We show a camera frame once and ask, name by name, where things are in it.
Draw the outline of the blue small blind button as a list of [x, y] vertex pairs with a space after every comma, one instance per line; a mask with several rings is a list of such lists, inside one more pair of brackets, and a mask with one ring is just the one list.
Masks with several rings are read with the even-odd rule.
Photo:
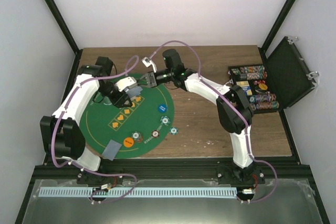
[[167, 112], [167, 104], [160, 104], [159, 106], [158, 106], [158, 111], [160, 112], [160, 113], [166, 113]]

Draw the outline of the poker chip stack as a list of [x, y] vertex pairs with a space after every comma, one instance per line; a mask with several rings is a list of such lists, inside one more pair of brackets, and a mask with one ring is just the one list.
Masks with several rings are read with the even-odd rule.
[[166, 125], [167, 126], [167, 125], [170, 124], [171, 120], [170, 120], [170, 118], [168, 116], [164, 115], [164, 116], [162, 116], [160, 118], [160, 122], [161, 122], [162, 125]]
[[141, 143], [143, 141], [143, 135], [139, 131], [132, 132], [131, 137], [137, 143]]

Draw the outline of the orange big blind button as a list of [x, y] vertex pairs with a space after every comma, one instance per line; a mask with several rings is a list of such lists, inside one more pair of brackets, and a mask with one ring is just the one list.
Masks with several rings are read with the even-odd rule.
[[131, 148], [134, 145], [134, 139], [131, 137], [126, 137], [123, 140], [123, 146], [126, 148]]

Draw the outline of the blue checkered playing card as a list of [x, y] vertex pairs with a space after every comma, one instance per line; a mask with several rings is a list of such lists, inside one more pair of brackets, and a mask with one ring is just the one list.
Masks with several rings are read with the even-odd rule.
[[114, 140], [110, 140], [110, 142], [108, 143], [108, 145], [105, 147], [103, 153], [102, 153], [102, 157], [105, 159], [109, 159], [109, 160], [114, 160], [115, 156], [117, 155], [119, 149], [121, 148], [121, 144], [114, 141]]

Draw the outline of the red poker chip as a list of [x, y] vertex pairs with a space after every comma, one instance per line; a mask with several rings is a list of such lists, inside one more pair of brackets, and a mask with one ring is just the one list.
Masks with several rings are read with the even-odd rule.
[[158, 131], [158, 130], [154, 130], [154, 131], [152, 131], [151, 136], [152, 136], [153, 138], [157, 138], [157, 137], [159, 137], [159, 136], [160, 136], [160, 131]]

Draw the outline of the single teal poker chip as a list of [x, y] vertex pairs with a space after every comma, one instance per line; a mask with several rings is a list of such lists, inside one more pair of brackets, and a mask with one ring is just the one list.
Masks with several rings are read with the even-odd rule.
[[177, 129], [176, 127], [171, 127], [171, 128], [170, 128], [170, 133], [171, 133], [172, 135], [176, 135], [176, 134], [178, 133], [178, 129]]

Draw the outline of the blue playing card deck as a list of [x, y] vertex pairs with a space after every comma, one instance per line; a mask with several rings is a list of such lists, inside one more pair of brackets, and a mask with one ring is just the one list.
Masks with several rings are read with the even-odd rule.
[[142, 87], [136, 86], [133, 88], [127, 88], [125, 92], [129, 96], [129, 98], [133, 100], [141, 94], [142, 90], [143, 90]]

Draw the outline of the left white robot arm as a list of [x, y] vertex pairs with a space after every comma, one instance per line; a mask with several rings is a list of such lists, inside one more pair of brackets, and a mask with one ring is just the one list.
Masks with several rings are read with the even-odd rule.
[[133, 67], [111, 75], [113, 62], [108, 57], [98, 57], [94, 65], [83, 65], [78, 69], [74, 85], [61, 106], [51, 115], [40, 120], [44, 150], [57, 168], [75, 165], [89, 171], [89, 178], [95, 184], [102, 184], [107, 170], [100, 166], [101, 158], [86, 147], [86, 139], [79, 127], [86, 106], [96, 92], [107, 97], [120, 108], [130, 102], [130, 96], [123, 86], [111, 80], [125, 76]]

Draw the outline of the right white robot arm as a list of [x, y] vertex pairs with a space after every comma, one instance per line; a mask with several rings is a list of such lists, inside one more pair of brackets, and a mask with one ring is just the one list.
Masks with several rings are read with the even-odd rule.
[[162, 53], [164, 70], [157, 70], [152, 56], [142, 59], [146, 67], [153, 71], [143, 77], [148, 87], [156, 87], [172, 82], [175, 87], [200, 95], [217, 107], [219, 122], [229, 134], [233, 147], [233, 177], [238, 183], [244, 184], [252, 177], [254, 156], [250, 147], [250, 130], [254, 115], [247, 97], [238, 85], [229, 87], [218, 84], [201, 75], [201, 70], [186, 68], [175, 49]]

